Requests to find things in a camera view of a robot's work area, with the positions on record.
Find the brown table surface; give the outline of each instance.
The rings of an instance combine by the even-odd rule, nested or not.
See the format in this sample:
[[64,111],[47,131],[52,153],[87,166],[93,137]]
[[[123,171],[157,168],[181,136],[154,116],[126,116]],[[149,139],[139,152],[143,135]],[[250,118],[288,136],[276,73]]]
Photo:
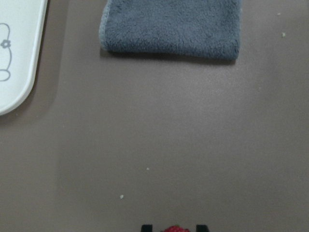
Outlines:
[[244,0],[235,64],[100,51],[105,3],[50,1],[0,117],[0,231],[308,231],[308,1]]

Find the white tray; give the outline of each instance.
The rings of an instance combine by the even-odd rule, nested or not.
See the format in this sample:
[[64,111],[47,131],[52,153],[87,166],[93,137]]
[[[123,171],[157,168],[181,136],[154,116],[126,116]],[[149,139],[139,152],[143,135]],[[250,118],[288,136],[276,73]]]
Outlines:
[[0,0],[0,115],[32,90],[47,0]]

